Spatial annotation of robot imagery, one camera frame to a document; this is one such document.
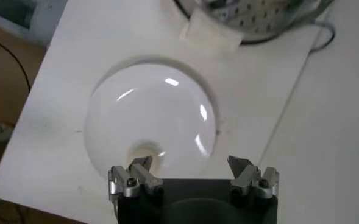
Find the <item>white bowl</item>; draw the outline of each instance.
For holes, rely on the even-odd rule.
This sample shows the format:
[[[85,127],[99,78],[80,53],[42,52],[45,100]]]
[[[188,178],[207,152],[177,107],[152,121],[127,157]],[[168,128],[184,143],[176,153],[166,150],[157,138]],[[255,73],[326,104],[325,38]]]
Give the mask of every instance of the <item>white bowl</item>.
[[[213,107],[182,71],[140,64],[118,71],[94,92],[85,121],[85,146],[101,176],[152,155],[158,177],[196,177],[216,138]]]

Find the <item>metal colander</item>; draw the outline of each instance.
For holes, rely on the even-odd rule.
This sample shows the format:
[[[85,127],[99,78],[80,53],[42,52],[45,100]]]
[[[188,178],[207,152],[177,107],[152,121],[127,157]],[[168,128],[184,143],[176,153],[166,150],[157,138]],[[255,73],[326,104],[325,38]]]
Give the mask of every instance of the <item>metal colander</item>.
[[[246,40],[275,37],[317,18],[333,0],[175,0],[187,17],[195,7],[233,29]]]

